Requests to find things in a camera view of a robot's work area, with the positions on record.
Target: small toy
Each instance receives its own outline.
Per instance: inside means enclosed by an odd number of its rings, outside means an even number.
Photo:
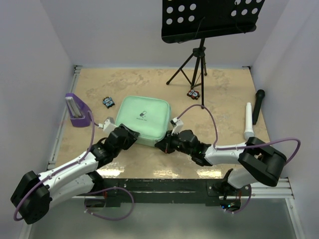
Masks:
[[[195,91],[194,89],[191,89],[187,95],[189,97],[191,97],[193,100],[198,100],[198,98],[200,97],[200,93],[198,91]]]
[[[108,96],[106,96],[106,97],[103,99],[103,104],[104,104],[107,108],[112,107],[112,106],[115,105],[115,103],[114,103],[114,101],[112,100],[112,98],[111,98],[111,97],[108,97]]]

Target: wooden table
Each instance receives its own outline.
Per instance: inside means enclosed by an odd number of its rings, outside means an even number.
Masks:
[[[82,69],[75,94],[92,110],[97,123],[107,117],[116,118],[126,96],[146,96],[167,101],[171,116],[178,116],[184,109],[199,104],[186,96],[189,83],[179,73],[169,86],[165,83],[176,69]],[[193,70],[185,70],[191,77]],[[255,88],[248,69],[207,69],[205,77],[205,105],[216,120],[219,141],[217,145],[244,142],[245,107],[254,105]],[[112,97],[115,106],[107,109],[102,104],[106,96]],[[189,110],[182,118],[183,129],[191,129],[204,143],[213,143],[215,133],[209,114],[200,107]],[[80,155],[88,147],[91,127],[75,128],[67,120],[56,165],[66,163]],[[257,137],[269,141],[262,114],[254,126]],[[96,128],[95,140],[105,137]],[[220,164],[212,167],[196,165],[188,155],[175,152],[164,154],[159,149],[134,144],[122,151],[114,161],[98,170],[105,178],[222,178],[230,168],[240,165]]]

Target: metal frame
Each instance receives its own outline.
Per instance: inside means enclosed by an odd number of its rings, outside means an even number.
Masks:
[[[75,66],[74,68],[74,76],[71,83],[70,91],[74,92],[78,77],[80,74],[80,71],[82,69],[82,66]],[[61,118],[61,124],[57,132],[57,136],[55,139],[55,143],[52,149],[52,153],[50,156],[50,160],[48,162],[48,170],[55,168],[56,158],[58,155],[58,151],[60,149],[61,141],[63,138],[63,133],[65,130],[65,120],[67,120],[67,108],[64,108],[64,112]],[[102,196],[76,196],[73,197],[73,199],[101,199]],[[291,186],[288,179],[280,179],[278,182],[278,185],[276,188],[268,187],[266,185],[263,185],[261,183],[254,183],[252,184],[252,199],[286,199],[287,208],[289,211],[289,215],[294,227],[294,231],[296,234],[297,239],[306,239],[302,223],[300,221],[299,215],[296,210],[296,205],[294,201],[293,192],[291,190]],[[27,239],[31,235],[31,229],[32,225],[27,225],[25,222],[23,223],[19,239]]]

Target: white tube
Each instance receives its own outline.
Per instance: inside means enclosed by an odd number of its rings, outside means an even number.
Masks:
[[[246,128],[244,132],[244,137],[248,140],[250,137],[254,137],[253,131],[253,117],[252,117],[252,110],[251,110],[251,103],[248,102],[246,105]]]

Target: gray floor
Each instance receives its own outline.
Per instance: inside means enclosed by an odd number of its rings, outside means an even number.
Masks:
[[[107,208],[115,216],[130,208]],[[178,204],[137,204],[119,222],[83,213],[82,199],[69,200],[34,224],[31,239],[295,239],[284,199],[253,199],[239,214],[218,207]]]

